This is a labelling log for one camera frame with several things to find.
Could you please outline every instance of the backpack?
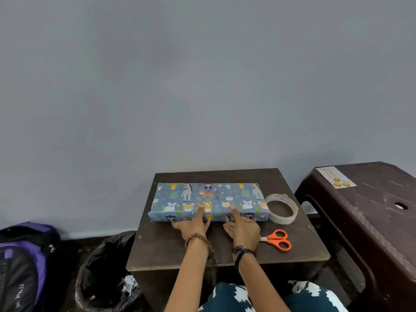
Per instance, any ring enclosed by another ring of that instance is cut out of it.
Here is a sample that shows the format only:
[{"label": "backpack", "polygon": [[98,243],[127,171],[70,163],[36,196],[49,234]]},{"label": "backpack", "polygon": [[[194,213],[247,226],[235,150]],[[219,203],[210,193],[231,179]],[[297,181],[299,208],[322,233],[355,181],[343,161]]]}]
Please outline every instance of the backpack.
[{"label": "backpack", "polygon": [[61,238],[51,226],[24,222],[0,230],[0,311],[45,311],[51,261]]}]

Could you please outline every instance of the blue animal-print wrapping paper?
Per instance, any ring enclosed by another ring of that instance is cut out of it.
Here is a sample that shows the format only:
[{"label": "blue animal-print wrapping paper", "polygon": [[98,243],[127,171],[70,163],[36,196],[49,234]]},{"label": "blue animal-print wrapping paper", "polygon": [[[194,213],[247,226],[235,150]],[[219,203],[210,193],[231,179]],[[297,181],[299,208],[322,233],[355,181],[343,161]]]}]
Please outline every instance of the blue animal-print wrapping paper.
[{"label": "blue animal-print wrapping paper", "polygon": [[204,220],[233,220],[234,205],[244,217],[266,221],[269,217],[264,196],[256,183],[159,183],[148,213],[153,221],[191,220],[199,206],[205,208]]}]

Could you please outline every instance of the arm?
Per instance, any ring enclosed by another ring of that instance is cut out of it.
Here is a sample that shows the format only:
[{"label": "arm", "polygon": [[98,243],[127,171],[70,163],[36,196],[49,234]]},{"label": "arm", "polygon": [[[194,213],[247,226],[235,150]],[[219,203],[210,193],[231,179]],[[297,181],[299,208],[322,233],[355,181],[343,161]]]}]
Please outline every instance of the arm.
[{"label": "arm", "polygon": [[[184,240],[194,233],[205,235],[210,221],[204,225],[202,222],[203,213],[204,208],[200,207],[192,221],[183,220],[177,223],[173,222],[172,225],[181,230]],[[165,311],[196,312],[198,310],[207,258],[208,246],[206,243],[197,237],[192,238],[180,265],[178,277]]]},{"label": "arm", "polygon": [[[224,230],[233,238],[234,246],[243,245],[255,251],[260,241],[260,227],[256,221],[241,217],[232,206],[231,212],[236,221],[226,222]],[[245,253],[241,258],[238,269],[257,312],[290,312],[253,254]]]}]

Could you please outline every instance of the white card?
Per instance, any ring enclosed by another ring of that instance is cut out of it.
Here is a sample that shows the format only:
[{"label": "white card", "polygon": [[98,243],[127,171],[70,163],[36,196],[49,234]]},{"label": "white card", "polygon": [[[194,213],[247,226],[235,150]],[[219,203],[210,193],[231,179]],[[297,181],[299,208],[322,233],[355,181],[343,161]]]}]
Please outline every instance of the white card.
[{"label": "white card", "polygon": [[338,171],[335,166],[317,167],[316,170],[321,173],[335,189],[346,189],[348,187],[356,186],[349,178]]}]

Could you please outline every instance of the black bracelet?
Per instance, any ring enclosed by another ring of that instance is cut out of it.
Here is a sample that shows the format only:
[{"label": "black bracelet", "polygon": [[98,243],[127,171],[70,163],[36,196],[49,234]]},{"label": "black bracelet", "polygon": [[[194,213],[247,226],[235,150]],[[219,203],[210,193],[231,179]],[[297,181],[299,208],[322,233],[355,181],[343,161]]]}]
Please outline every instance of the black bracelet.
[{"label": "black bracelet", "polygon": [[232,252],[233,252],[234,254],[237,254],[237,253],[238,253],[237,258],[236,258],[236,262],[234,263],[234,266],[236,267],[236,272],[237,272],[238,274],[240,273],[240,272],[238,271],[238,264],[240,263],[241,258],[242,258],[242,256],[243,256],[245,253],[252,253],[252,254],[254,255],[254,257],[257,257],[257,256],[256,256],[256,253],[254,253],[252,250],[250,250],[250,249],[248,249],[248,248],[246,248],[245,246],[242,246],[242,245],[234,247],[234,248],[232,249]]}]

